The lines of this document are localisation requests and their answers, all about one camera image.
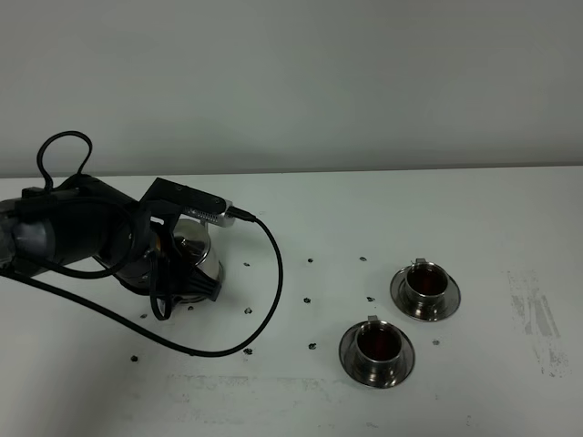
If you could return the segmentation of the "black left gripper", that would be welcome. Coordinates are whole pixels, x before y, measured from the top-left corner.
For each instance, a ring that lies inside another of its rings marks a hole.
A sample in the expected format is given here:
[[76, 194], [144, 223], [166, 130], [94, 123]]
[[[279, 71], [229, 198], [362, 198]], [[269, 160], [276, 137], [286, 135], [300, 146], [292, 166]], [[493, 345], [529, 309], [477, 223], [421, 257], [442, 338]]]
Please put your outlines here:
[[[118, 225], [95, 260], [108, 269], [129, 253], [127, 264], [114, 277], [125, 289], [149, 297], [154, 316], [167, 320], [177, 305], [173, 298], [179, 292], [179, 253], [174, 243], [174, 229], [153, 221], [149, 213], [134, 213], [131, 217], [136, 241], [130, 241], [128, 225]], [[218, 278], [193, 270], [183, 282], [181, 295], [209, 294], [214, 299], [218, 286]]]

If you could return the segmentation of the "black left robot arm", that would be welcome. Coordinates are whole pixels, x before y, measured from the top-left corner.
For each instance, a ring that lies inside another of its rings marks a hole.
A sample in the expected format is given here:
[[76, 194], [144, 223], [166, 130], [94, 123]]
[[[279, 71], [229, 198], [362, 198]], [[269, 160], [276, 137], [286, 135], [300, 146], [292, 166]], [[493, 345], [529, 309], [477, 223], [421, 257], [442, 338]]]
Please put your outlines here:
[[1, 270], [34, 277], [112, 276], [166, 320], [181, 301], [215, 300], [222, 266], [208, 226], [227, 227], [231, 203], [156, 178], [135, 200], [88, 175], [25, 188], [1, 204]]

